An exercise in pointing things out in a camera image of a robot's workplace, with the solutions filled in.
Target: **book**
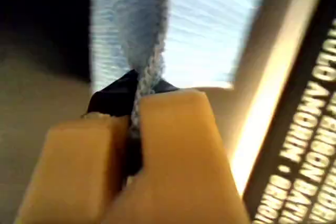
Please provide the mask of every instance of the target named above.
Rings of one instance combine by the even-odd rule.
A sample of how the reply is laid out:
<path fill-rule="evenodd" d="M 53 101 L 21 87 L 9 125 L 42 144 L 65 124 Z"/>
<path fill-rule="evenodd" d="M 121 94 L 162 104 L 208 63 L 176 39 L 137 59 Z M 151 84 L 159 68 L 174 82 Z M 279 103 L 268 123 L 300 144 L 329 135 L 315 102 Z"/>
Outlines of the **book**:
<path fill-rule="evenodd" d="M 243 195 L 253 223 L 336 219 L 336 0 L 320 0 Z"/>

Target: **twisted fabric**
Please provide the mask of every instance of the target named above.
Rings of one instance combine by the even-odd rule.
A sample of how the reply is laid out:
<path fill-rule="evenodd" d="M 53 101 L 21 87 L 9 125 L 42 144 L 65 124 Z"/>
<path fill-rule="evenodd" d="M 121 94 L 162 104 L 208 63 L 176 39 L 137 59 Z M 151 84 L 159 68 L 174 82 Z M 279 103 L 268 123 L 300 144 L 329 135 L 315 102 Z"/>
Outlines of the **twisted fabric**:
<path fill-rule="evenodd" d="M 139 102 L 141 97 L 153 93 L 163 72 L 162 52 L 167 29 L 167 0 L 94 0 L 93 10 L 100 10 L 92 20 L 92 28 L 102 31 L 93 37 L 93 49 L 105 34 L 114 34 L 112 54 L 121 53 L 131 69 L 139 73 L 139 83 L 131 114 L 131 134 L 139 133 Z M 109 31 L 103 26 L 109 21 Z"/>

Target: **book spine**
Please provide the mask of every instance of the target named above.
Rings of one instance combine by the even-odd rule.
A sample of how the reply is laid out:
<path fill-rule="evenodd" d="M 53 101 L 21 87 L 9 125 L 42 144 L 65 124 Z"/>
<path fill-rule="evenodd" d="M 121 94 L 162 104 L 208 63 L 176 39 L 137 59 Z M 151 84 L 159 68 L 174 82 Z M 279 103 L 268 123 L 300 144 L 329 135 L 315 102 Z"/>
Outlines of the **book spine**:
<path fill-rule="evenodd" d="M 318 4 L 243 198 L 253 223 L 336 219 L 336 0 Z"/>

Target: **dark background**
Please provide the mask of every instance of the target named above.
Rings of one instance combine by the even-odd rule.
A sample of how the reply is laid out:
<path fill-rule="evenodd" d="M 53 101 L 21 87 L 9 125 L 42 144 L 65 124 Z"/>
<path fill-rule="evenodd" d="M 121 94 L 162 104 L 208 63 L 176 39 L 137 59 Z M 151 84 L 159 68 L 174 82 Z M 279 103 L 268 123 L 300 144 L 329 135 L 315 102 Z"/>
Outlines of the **dark background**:
<path fill-rule="evenodd" d="M 62 71 L 89 81 L 89 0 L 0 0 L 0 26 L 52 41 L 61 52 Z"/>

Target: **beige surface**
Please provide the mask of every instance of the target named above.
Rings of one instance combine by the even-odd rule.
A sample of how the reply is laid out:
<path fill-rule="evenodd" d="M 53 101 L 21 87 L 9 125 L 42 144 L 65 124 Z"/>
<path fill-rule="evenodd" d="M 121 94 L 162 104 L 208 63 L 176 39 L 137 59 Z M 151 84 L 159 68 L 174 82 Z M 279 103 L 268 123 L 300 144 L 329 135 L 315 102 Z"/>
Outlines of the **beige surface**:
<path fill-rule="evenodd" d="M 57 49 L 0 33 L 0 223 L 12 223 L 47 129 L 83 114 L 89 84 L 61 74 Z"/>

